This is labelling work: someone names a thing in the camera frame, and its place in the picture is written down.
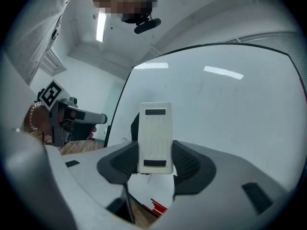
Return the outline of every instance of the wall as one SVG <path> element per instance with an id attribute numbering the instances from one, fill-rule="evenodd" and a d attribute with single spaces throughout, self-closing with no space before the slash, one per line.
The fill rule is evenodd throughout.
<path id="1" fill-rule="evenodd" d="M 299 31 L 299 27 L 280 6 L 255 4 L 225 11 L 190 28 L 171 41 L 161 53 L 253 34 L 293 31 Z"/>
<path id="2" fill-rule="evenodd" d="M 78 99 L 78 108 L 106 114 L 108 122 L 97 125 L 97 132 L 94 134 L 94 138 L 104 140 L 105 128 L 112 121 L 125 81 L 71 57 L 65 57 L 62 61 L 67 71 L 51 77 L 39 69 L 30 88 L 37 94 L 54 78 L 70 96 Z"/>

